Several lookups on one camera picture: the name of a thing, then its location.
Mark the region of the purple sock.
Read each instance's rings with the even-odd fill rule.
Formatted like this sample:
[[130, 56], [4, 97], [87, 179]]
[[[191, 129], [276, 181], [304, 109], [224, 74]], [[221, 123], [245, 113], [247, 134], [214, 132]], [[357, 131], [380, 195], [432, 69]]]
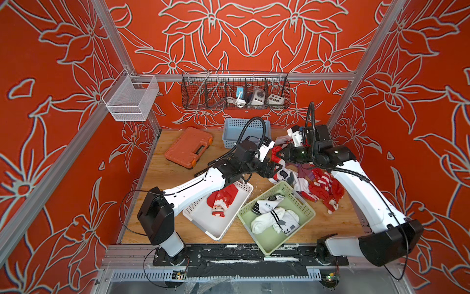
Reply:
[[313, 169], [315, 167], [310, 164], [299, 164], [297, 165], [297, 173], [300, 178], [305, 178], [309, 181], [316, 180], [315, 174], [313, 173]]

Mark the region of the red white striped sock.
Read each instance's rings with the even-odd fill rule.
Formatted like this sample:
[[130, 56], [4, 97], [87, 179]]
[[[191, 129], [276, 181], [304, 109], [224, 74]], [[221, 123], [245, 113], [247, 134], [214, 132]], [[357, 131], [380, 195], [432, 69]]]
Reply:
[[310, 192], [322, 200], [329, 214], [336, 212], [345, 194], [344, 187], [327, 171], [314, 168], [312, 173], [314, 180], [309, 184]]

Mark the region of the white round socket adapter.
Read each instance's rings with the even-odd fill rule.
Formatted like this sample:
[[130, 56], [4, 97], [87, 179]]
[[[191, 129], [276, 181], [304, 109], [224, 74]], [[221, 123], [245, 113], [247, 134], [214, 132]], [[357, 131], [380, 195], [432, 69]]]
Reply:
[[266, 98], [265, 91], [260, 88], [255, 88], [251, 96], [250, 105], [253, 105], [253, 106], [264, 105], [265, 98]]

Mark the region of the white perforated plastic basket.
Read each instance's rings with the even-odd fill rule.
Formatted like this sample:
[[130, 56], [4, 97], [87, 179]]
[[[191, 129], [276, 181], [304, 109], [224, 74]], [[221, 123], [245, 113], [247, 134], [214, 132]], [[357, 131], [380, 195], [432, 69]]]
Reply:
[[253, 186], [239, 181], [189, 205], [182, 214], [214, 241], [220, 241], [250, 198]]

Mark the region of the white sock black stripes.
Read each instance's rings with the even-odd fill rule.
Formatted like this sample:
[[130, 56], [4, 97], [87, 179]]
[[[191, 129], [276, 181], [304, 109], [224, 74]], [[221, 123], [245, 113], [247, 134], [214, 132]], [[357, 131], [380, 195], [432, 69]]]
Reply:
[[[281, 213], [281, 216], [283, 216], [283, 212], [285, 210], [286, 209], [284, 209], [284, 208], [276, 208], [274, 211], [276, 213]], [[274, 219], [273, 215], [271, 214], [271, 212], [261, 214], [252, 221], [251, 231], [252, 231], [252, 233], [254, 233], [256, 235], [261, 234], [268, 228], [273, 229], [272, 226], [274, 225], [274, 223], [275, 223], [275, 219]]]

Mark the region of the green perforated plastic basket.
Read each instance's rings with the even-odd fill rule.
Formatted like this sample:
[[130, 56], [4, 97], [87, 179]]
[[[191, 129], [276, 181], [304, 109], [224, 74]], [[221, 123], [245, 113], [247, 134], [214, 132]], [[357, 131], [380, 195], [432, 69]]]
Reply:
[[315, 216], [314, 209], [286, 181], [280, 181], [238, 213], [262, 253], [271, 255]]

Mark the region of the blue perforated plastic basket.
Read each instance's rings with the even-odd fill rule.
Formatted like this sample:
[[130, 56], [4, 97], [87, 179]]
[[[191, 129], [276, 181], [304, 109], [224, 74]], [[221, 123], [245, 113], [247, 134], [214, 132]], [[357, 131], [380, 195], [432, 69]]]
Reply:
[[[237, 143], [240, 134], [242, 133], [244, 127], [247, 125], [248, 122], [249, 119], [242, 118], [227, 118], [224, 121], [222, 140], [226, 149], [232, 149], [235, 147], [235, 144]], [[258, 144], [259, 141], [264, 137], [271, 139], [272, 143], [269, 144], [269, 147], [273, 148], [274, 139], [272, 139], [271, 136], [270, 122], [264, 120], [263, 124], [261, 120], [254, 120], [247, 126], [241, 138], [241, 142], [249, 140], [253, 143]]]

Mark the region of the orange plastic tool case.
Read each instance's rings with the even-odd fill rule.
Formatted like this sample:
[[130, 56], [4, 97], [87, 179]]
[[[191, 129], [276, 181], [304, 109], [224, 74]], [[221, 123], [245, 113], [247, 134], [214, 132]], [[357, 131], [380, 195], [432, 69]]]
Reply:
[[165, 159], [186, 169], [193, 169], [213, 141], [212, 134], [188, 127], [165, 152]]

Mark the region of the red christmas sock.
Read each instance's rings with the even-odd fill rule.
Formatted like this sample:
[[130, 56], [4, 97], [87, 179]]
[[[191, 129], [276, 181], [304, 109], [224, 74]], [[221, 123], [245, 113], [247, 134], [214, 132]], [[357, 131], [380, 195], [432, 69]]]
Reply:
[[206, 203], [209, 207], [222, 207], [223, 209], [227, 210], [230, 205], [234, 202], [238, 193], [238, 188], [231, 184], [228, 187], [213, 192], [206, 200]]

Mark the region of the blue white charger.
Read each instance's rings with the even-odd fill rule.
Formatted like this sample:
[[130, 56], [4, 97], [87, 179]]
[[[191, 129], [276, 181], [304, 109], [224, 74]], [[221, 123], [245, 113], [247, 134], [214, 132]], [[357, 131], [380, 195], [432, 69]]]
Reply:
[[237, 100], [244, 100], [244, 87], [237, 87], [236, 88], [236, 99]]

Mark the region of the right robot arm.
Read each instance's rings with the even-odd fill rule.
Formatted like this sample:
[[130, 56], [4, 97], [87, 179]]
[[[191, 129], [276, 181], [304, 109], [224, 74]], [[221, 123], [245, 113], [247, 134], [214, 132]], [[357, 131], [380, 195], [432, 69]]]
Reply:
[[313, 164], [339, 181], [363, 217], [368, 235], [324, 236], [317, 241], [315, 255], [324, 265], [337, 257], [363, 257], [376, 267], [408, 258], [423, 234], [423, 225], [399, 211], [369, 179], [352, 151], [344, 146], [305, 149], [288, 144], [276, 156], [294, 164]]

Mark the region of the red santa sock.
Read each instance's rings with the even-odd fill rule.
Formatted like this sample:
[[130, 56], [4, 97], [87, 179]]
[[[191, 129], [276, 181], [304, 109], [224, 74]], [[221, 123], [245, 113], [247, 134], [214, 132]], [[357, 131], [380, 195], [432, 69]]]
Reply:
[[227, 209], [228, 207], [224, 201], [216, 200], [212, 206], [212, 215], [224, 218]]

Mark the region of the white striped sock at back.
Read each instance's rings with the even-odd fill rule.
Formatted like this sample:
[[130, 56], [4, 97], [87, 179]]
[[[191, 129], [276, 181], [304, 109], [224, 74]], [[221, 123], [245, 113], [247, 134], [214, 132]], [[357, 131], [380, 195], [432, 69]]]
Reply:
[[284, 144], [287, 144], [287, 143], [290, 143], [292, 141], [292, 138], [288, 135], [283, 135], [283, 136], [279, 136], [275, 139], [275, 144], [276, 145], [284, 145]]

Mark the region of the white grey sport sock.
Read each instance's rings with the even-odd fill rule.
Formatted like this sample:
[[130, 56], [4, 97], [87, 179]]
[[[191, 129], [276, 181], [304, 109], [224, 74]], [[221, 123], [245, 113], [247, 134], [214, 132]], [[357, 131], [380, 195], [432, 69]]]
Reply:
[[272, 184], [280, 181], [286, 181], [290, 186], [294, 187], [298, 182], [298, 174], [291, 169], [282, 168], [272, 178], [268, 179]]
[[257, 200], [252, 208], [252, 212], [256, 215], [270, 213], [275, 210], [284, 199], [285, 197], [283, 195], [276, 194], [264, 200]]

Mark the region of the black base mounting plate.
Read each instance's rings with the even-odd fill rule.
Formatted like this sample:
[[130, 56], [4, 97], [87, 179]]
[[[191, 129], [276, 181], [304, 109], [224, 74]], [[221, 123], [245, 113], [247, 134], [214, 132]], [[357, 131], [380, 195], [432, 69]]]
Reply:
[[186, 278], [310, 278], [320, 280], [347, 267], [346, 257], [323, 264], [315, 244], [282, 245], [265, 255], [255, 244], [192, 244], [175, 258], [160, 248], [144, 258], [143, 268], [177, 270]]

